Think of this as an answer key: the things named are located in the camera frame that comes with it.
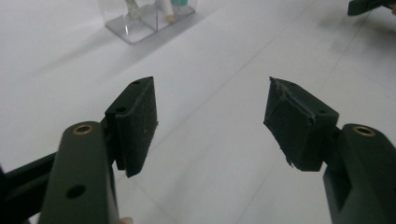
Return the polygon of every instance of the clear plastic container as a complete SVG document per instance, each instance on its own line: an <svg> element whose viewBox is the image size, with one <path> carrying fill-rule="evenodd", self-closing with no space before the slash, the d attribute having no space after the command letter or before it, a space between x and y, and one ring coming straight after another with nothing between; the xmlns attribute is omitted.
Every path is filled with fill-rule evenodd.
<svg viewBox="0 0 396 224"><path fill-rule="evenodd" d="M196 0L99 0L106 27L137 43L195 12Z"/></svg>

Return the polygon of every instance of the transparent acrylic box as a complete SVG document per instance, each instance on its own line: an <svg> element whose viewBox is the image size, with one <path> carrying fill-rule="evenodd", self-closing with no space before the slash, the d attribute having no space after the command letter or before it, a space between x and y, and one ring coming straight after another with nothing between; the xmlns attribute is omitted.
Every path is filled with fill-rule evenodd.
<svg viewBox="0 0 396 224"><path fill-rule="evenodd" d="M195 12L197 0L99 0L105 25L129 44Z"/></svg>

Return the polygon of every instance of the white tiled floor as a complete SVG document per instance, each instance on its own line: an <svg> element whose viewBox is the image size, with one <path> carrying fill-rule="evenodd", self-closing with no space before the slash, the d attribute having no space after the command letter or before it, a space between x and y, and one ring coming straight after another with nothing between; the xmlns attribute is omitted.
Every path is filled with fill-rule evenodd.
<svg viewBox="0 0 396 224"><path fill-rule="evenodd" d="M388 9L349 18L344 0L200 0L130 47L95 0L37 2L0 3L0 163L55 151L66 127L100 120L129 82L154 76L160 125L145 167L116 172L120 215L136 224L331 223L325 165L290 168L262 124L269 77L314 93L340 128L366 124L396 143Z"/></svg>

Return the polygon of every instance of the screw hole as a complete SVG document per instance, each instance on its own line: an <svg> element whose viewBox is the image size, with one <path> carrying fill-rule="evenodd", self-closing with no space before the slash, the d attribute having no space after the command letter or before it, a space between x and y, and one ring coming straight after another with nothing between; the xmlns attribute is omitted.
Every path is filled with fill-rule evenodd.
<svg viewBox="0 0 396 224"><path fill-rule="evenodd" d="M93 130L93 126L91 124L82 124L73 130L73 134L85 134L90 133Z"/></svg>
<svg viewBox="0 0 396 224"><path fill-rule="evenodd" d="M119 108L116 109L116 112L119 112L119 113L122 113L122 112L125 112L125 111L126 111L125 107L119 107Z"/></svg>
<svg viewBox="0 0 396 224"><path fill-rule="evenodd" d="M363 126L354 127L353 130L355 131L355 133L361 134L366 137L374 137L375 136L375 132L372 129L367 128L367 127L363 127Z"/></svg>
<svg viewBox="0 0 396 224"><path fill-rule="evenodd" d="M76 199L81 196L85 192L85 186L76 185L73 188L69 189L66 193L66 197L68 199Z"/></svg>

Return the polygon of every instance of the white floor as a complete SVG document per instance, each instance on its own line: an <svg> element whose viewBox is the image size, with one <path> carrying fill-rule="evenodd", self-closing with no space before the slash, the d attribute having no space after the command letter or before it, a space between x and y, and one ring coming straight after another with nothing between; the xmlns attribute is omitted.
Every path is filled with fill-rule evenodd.
<svg viewBox="0 0 396 224"><path fill-rule="evenodd" d="M135 224L331 223L322 172L289 167L262 124L269 76L293 81L396 143L396 17L347 16L347 0L199 0L137 46L95 0L0 2L0 163L54 152L100 121L127 86L155 78L160 125L144 170L117 172Z"/></svg>

